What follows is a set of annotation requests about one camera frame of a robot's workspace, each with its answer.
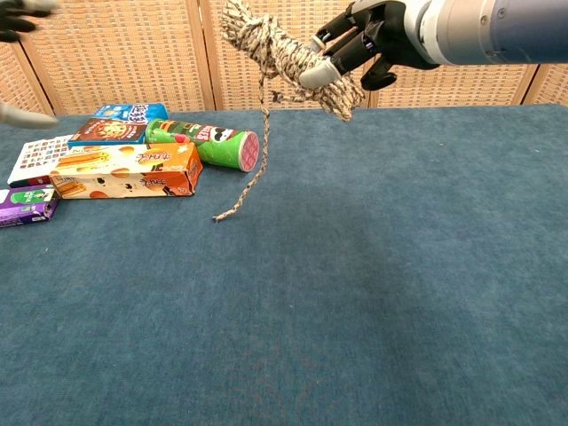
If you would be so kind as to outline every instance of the snack box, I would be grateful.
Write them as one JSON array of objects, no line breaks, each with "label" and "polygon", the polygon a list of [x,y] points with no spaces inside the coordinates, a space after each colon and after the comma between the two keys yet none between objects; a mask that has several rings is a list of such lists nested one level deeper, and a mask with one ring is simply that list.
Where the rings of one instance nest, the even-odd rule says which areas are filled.
[{"label": "snack box", "polygon": [[66,199],[188,196],[202,169],[192,143],[76,146],[50,178]]},{"label": "snack box", "polygon": [[53,185],[0,189],[0,228],[48,221],[58,199]]},{"label": "snack box", "polygon": [[67,141],[72,135],[27,142],[22,147],[8,185],[11,188],[49,184],[50,172],[67,153]]},{"label": "snack box", "polygon": [[143,144],[146,126],[168,118],[163,104],[104,105],[71,137],[69,146]]}]

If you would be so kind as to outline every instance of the wicker panel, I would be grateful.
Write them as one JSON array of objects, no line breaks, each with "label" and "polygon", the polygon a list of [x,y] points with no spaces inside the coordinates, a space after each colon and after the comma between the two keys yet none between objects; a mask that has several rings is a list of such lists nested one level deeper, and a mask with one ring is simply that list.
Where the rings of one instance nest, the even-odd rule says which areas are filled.
[{"label": "wicker panel", "polygon": [[[248,0],[254,16],[266,13],[277,18],[280,26],[296,40],[309,42],[320,27],[338,13],[344,11],[352,0]],[[237,51],[223,40],[221,29],[225,0],[201,0],[203,25],[211,64],[213,90],[218,109],[258,109],[258,65],[243,52]],[[362,70],[354,73],[360,78]],[[280,78],[272,80],[270,88],[292,94],[290,86]],[[315,108],[318,104],[274,105],[275,108]]]},{"label": "wicker panel", "polygon": [[371,95],[371,107],[461,107],[519,104],[535,67],[394,67],[398,80]]},{"label": "wicker panel", "polygon": [[56,113],[88,114],[106,102],[205,109],[210,80],[199,73],[207,69],[204,45],[196,57],[193,33],[202,37],[197,0],[61,3],[58,16],[42,20],[41,31],[24,43]]},{"label": "wicker panel", "polygon": [[540,67],[525,103],[558,103],[568,107],[568,65]]},{"label": "wicker panel", "polygon": [[37,113],[51,114],[45,96],[28,64],[20,63],[19,44],[0,43],[0,101]]}]

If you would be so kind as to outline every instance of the blue snack box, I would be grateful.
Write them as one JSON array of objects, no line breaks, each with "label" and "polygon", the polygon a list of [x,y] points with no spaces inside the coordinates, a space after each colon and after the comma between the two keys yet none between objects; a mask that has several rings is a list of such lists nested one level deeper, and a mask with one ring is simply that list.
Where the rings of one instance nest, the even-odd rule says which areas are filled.
[{"label": "blue snack box", "polygon": [[69,147],[144,144],[146,126],[156,118],[168,119],[163,104],[104,105],[67,144]]}]

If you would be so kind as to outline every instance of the purple snack box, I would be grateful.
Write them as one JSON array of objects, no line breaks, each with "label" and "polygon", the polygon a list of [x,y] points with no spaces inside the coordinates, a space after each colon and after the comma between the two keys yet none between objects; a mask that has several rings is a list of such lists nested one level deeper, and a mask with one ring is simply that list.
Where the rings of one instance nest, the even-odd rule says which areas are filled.
[{"label": "purple snack box", "polygon": [[46,222],[58,200],[53,185],[0,189],[0,228]]}]

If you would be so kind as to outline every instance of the rope bundle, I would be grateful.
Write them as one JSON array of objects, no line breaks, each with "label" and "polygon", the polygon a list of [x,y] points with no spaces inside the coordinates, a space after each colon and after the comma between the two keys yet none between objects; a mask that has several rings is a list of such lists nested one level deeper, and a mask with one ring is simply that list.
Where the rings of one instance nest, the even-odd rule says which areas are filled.
[{"label": "rope bundle", "polygon": [[304,89],[299,83],[300,74],[317,66],[324,59],[310,48],[290,38],[278,26],[278,21],[270,15],[254,18],[249,7],[241,0],[227,0],[223,10],[222,26],[224,39],[238,50],[247,53],[260,66],[258,89],[260,107],[264,116],[264,140],[260,170],[248,182],[233,208],[213,217],[217,222],[227,219],[241,208],[250,189],[266,171],[270,141],[270,110],[264,99],[266,78],[273,79],[280,76],[296,89],[296,94],[291,97],[273,91],[273,101],[314,100],[319,102],[324,111],[333,113],[344,121],[351,119],[352,109],[358,107],[365,98],[363,91],[350,75],[345,75],[337,82],[315,91]]}]

